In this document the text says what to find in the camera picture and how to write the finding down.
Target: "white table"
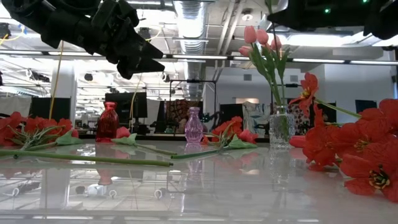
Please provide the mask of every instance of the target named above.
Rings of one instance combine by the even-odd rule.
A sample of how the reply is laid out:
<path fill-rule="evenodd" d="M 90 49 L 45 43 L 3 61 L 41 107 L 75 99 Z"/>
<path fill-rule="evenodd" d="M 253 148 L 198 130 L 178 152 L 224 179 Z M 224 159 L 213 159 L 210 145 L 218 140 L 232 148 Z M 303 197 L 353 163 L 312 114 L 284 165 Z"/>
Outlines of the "white table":
<path fill-rule="evenodd" d="M 206 150 L 185 148 L 184 142 L 140 143 L 179 154 Z M 167 160 L 141 151 L 129 155 L 111 146 L 63 146 L 57 152 Z M 260 147 L 243 152 L 174 161 L 173 167 L 3 159 L 0 222 L 397 223 L 398 205 L 382 195 L 351 194 L 336 169 L 307 170 L 300 149 L 277 152 Z M 98 185 L 100 176 L 102 182 L 113 183 Z M 40 182 L 39 188 L 15 190 L 29 182 Z M 84 186 L 84 194 L 76 194 L 78 186 Z"/>

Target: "flower center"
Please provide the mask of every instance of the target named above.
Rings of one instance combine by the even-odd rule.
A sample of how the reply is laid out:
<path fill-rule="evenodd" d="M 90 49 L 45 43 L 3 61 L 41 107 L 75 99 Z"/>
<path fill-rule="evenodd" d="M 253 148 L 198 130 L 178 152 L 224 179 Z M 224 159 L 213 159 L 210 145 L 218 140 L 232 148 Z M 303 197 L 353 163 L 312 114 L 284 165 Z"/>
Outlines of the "flower center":
<path fill-rule="evenodd" d="M 369 184 L 375 189 L 384 189 L 386 186 L 390 185 L 390 180 L 388 175 L 382 169 L 382 165 L 379 167 L 380 172 L 374 170 L 369 171 Z"/>
<path fill-rule="evenodd" d="M 369 143 L 367 141 L 363 141 L 363 140 L 358 140 L 358 142 L 355 143 L 354 147 L 357 150 L 357 152 L 362 152 L 363 149 L 368 145 Z"/>
<path fill-rule="evenodd" d="M 308 97 L 310 97 L 310 95 L 311 95 L 311 91 L 310 91 L 310 89 L 309 88 L 306 88 L 306 89 L 304 89 L 304 91 L 301 93 L 301 96 L 303 97 L 303 98 L 308 98 Z"/>

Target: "black monitor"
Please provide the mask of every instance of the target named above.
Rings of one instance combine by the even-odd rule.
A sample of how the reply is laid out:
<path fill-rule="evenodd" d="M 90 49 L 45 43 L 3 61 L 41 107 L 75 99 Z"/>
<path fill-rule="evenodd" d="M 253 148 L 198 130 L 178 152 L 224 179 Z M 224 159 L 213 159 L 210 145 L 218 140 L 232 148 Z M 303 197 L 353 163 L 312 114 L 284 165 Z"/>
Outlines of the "black monitor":
<path fill-rule="evenodd" d="M 50 116 L 51 98 L 32 97 L 30 104 L 30 117 L 41 117 L 48 119 Z M 70 98 L 54 98 L 54 106 L 52 111 L 52 118 L 57 122 L 61 118 L 70 119 Z"/>
<path fill-rule="evenodd" d="M 115 102 L 116 113 L 119 116 L 120 126 L 129 126 L 131 100 L 134 93 L 106 93 L 105 101 Z M 132 107 L 133 118 L 146 118 L 148 117 L 147 109 L 147 93 L 136 93 L 134 105 Z"/>

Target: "wall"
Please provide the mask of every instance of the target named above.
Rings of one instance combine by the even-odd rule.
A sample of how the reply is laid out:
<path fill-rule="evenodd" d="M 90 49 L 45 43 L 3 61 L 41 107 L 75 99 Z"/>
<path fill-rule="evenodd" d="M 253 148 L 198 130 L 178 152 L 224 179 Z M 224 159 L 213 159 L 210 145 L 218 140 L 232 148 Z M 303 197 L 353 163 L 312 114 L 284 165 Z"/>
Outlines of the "wall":
<path fill-rule="evenodd" d="M 206 68 L 206 78 L 211 80 L 214 68 Z M 244 81 L 243 75 L 251 74 L 252 81 Z M 285 71 L 285 83 L 290 82 L 290 75 L 298 75 L 298 80 L 304 79 L 304 74 L 299 69 L 287 69 Z M 301 93 L 299 88 L 286 88 L 286 98 L 296 98 Z M 258 98 L 260 103 L 271 103 L 271 89 L 267 80 L 255 69 L 243 70 L 241 68 L 224 68 L 217 83 L 217 109 L 220 104 L 235 103 L 235 98 Z M 214 111 L 214 92 L 209 86 L 204 89 L 203 99 L 205 101 L 205 112 Z"/>
<path fill-rule="evenodd" d="M 389 60 L 385 54 L 379 60 Z M 325 65 L 327 102 L 356 112 L 355 100 L 374 100 L 377 104 L 394 97 L 392 67 L 374 65 Z M 337 112 L 338 123 L 355 122 L 356 118 Z"/>

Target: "pink tulip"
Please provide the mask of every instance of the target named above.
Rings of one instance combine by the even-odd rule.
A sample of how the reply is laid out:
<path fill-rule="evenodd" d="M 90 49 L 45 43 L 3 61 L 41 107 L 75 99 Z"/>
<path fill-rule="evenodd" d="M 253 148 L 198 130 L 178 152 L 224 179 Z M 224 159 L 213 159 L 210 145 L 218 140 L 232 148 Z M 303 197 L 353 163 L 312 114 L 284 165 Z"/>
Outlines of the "pink tulip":
<path fill-rule="evenodd" d="M 279 50 L 281 48 L 282 48 L 282 43 L 280 42 L 279 37 L 276 36 L 276 38 L 274 40 L 272 40 L 271 49 L 272 50 L 276 50 L 276 49 Z"/>
<path fill-rule="evenodd" d="M 248 46 L 242 46 L 239 49 L 239 52 L 245 57 L 248 57 L 250 52 L 252 52 L 252 51 L 253 51 L 253 49 L 251 47 L 248 47 Z"/>
<path fill-rule="evenodd" d="M 257 30 L 257 40 L 261 45 L 268 44 L 268 34 L 265 30 Z"/>
<path fill-rule="evenodd" d="M 247 26 L 244 28 L 244 41 L 247 44 L 254 43 L 257 40 L 256 31 L 254 26 Z"/>

